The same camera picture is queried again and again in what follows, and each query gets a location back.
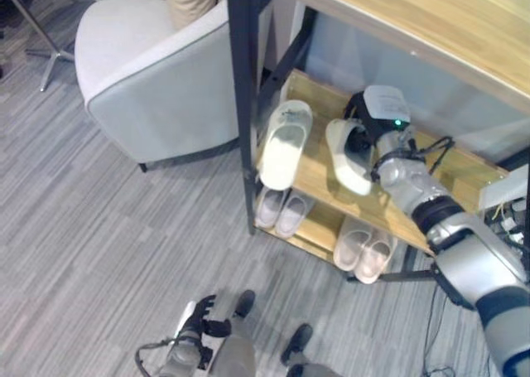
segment floor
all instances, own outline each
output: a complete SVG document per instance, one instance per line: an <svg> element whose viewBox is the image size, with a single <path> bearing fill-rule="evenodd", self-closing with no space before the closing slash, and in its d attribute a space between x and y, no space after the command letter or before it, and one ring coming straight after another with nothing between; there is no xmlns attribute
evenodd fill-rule
<svg viewBox="0 0 530 377"><path fill-rule="evenodd" d="M66 46L90 3L35 0L31 10ZM279 355L303 321L315 328L307 355L343 376L421 375L434 283L347 283L324 261L249 235L237 148L142 174L85 114L72 64L38 91L46 62L23 50L39 44L25 24L5 33L1 377L139 376L135 349L170 335L189 300L218 293L214 316L224 317L245 288L258 295L248 320L258 376L285 375ZM487 375L478 317L444 302L439 291L429 368ZM147 367L164 356L149 354Z"/></svg>

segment slipper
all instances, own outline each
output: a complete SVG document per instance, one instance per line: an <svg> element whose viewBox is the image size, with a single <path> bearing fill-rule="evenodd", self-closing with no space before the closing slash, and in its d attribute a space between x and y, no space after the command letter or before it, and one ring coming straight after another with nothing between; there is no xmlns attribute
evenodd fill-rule
<svg viewBox="0 0 530 377"><path fill-rule="evenodd" d="M354 128L361 127L353 119L331 120L325 128L325 139L330 149L331 160L337 180L350 191L362 196L370 193L369 159L361 153L345 150L348 136Z"/></svg>
<svg viewBox="0 0 530 377"><path fill-rule="evenodd" d="M258 167L263 185L275 191L292 186L312 124L311 108L302 101L284 102L272 112Z"/></svg>
<svg viewBox="0 0 530 377"><path fill-rule="evenodd" d="M315 201L311 197L292 190L276 223L278 236L284 239L293 236L314 205Z"/></svg>
<svg viewBox="0 0 530 377"><path fill-rule="evenodd" d="M264 186L258 196L256 226L266 230L272 228L280 216L286 197L287 191L273 191Z"/></svg>
<svg viewBox="0 0 530 377"><path fill-rule="evenodd" d="M354 269L355 277L365 284L378 280L392 257L396 242L390 234L381 230L374 231L372 239L364 247L360 261Z"/></svg>
<svg viewBox="0 0 530 377"><path fill-rule="evenodd" d="M333 262L343 271L353 271L361 259L364 246L372 239L373 228L346 216L340 227L339 238L333 251Z"/></svg>

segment metal rack leg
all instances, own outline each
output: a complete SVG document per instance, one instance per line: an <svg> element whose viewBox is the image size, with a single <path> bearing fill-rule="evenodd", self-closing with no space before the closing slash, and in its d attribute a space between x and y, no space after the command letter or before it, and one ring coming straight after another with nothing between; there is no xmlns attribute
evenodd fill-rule
<svg viewBox="0 0 530 377"><path fill-rule="evenodd" d="M49 51L46 50L26 50L26 53L32 56L43 56L45 58L50 58L48 60L48 63L46 64L46 69L44 71L44 75L42 76L41 80L41 87L40 90L44 91L46 90L46 87L48 86L48 83L50 82L51 72L53 71L53 67L55 65L55 62L57 60L67 60L70 62L74 61L74 55L60 49L55 45L53 40L48 36L48 34L42 29L39 22L33 17L33 15L30 13L30 11L26 8L22 0L12 0L15 7L18 9L18 11L26 18L26 20L29 22L31 27L37 32L37 34L41 37L41 39L46 43L46 45L50 48Z"/></svg>
<svg viewBox="0 0 530 377"><path fill-rule="evenodd" d="M248 230L254 232L257 147L258 15L261 0L229 0L230 44Z"/></svg>

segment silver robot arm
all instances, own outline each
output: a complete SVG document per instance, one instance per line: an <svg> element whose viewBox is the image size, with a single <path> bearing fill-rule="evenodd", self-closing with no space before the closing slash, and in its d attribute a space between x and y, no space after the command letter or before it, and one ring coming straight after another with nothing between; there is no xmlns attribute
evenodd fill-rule
<svg viewBox="0 0 530 377"><path fill-rule="evenodd" d="M402 130L406 105L400 93L383 93L360 93L350 100L378 149L375 168L381 186L426 236L436 254L436 281L453 302L479 313L499 371L528 377L530 290L522 263L487 225L452 199L423 161L403 156L413 145Z"/></svg>

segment black joint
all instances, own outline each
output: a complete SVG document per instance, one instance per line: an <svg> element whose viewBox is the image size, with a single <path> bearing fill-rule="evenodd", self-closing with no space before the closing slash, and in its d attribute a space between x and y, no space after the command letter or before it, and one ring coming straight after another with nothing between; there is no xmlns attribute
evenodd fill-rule
<svg viewBox="0 0 530 377"><path fill-rule="evenodd" d="M421 203L412 212L412 220L423 234L427 234L434 225L462 212L464 209L450 196L439 196L432 201Z"/></svg>
<svg viewBox="0 0 530 377"><path fill-rule="evenodd" d="M447 297L451 300L453 304L466 309L474 309L473 305L466 301L465 298L463 298L460 293L453 287L453 285L447 280L446 276L440 271L440 269L438 269L435 263L431 266L431 271L434 275L434 279L441 287L441 289L446 292Z"/></svg>
<svg viewBox="0 0 530 377"><path fill-rule="evenodd" d="M519 362L530 359L530 350L524 350L514 356L504 363L503 375L506 377L519 377L520 374L517 372L517 365Z"/></svg>
<svg viewBox="0 0 530 377"><path fill-rule="evenodd" d="M363 122L368 138L372 144L377 143L384 134L392 131L402 131L408 126L408 123L403 122L402 125L397 128L394 124L394 120L373 118L364 102L364 92L354 94L351 97L344 108L344 116L347 118L352 110L355 110L355 117L360 118L361 122Z"/></svg>
<svg viewBox="0 0 530 377"><path fill-rule="evenodd" d="M484 329L497 315L519 307L530 307L530 296L524 288L518 287L500 288L476 303Z"/></svg>
<svg viewBox="0 0 530 377"><path fill-rule="evenodd" d="M452 247L455 244L461 242L466 237L468 237L470 234L473 234L472 230L468 230L468 229L459 230L458 232L455 232L454 234L452 234L450 237L443 240L439 244L434 245L432 243L429 243L429 247L435 254L439 254L442 251L447 250L449 247Z"/></svg>

